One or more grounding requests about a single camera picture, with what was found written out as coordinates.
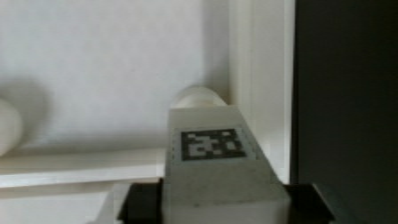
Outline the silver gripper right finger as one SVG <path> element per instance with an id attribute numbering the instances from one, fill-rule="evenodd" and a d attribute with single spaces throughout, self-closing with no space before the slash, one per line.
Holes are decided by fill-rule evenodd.
<path id="1" fill-rule="evenodd" d="M 285 189 L 292 199 L 288 224 L 331 224 L 335 215 L 315 185 L 290 184 Z"/>

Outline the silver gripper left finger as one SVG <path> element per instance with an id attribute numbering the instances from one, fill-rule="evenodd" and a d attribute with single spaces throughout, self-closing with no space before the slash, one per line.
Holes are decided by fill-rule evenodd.
<path id="1" fill-rule="evenodd" d="M 118 220 L 123 224 L 162 223 L 162 184 L 136 183 L 130 186 Z"/>

